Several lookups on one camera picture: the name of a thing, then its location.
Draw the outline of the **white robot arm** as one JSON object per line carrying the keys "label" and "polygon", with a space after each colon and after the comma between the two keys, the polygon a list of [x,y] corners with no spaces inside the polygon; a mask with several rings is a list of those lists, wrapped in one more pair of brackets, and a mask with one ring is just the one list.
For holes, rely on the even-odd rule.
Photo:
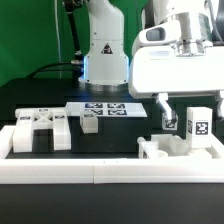
{"label": "white robot arm", "polygon": [[98,91],[123,86],[134,98],[154,97],[167,121],[177,115],[169,97],[216,95],[224,117],[224,0],[148,0],[142,29],[123,50],[124,16],[109,0],[63,0],[78,82]]}

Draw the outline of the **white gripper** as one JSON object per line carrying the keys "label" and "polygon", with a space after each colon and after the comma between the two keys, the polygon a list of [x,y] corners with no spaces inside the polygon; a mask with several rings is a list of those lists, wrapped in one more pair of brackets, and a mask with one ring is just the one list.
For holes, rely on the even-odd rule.
{"label": "white gripper", "polygon": [[177,97],[216,92],[217,116],[224,119],[224,47],[209,47],[204,56],[179,57],[170,46],[143,47],[134,55],[129,93],[133,98],[157,95],[156,103],[166,124],[177,122],[176,112],[168,104],[168,94]]}

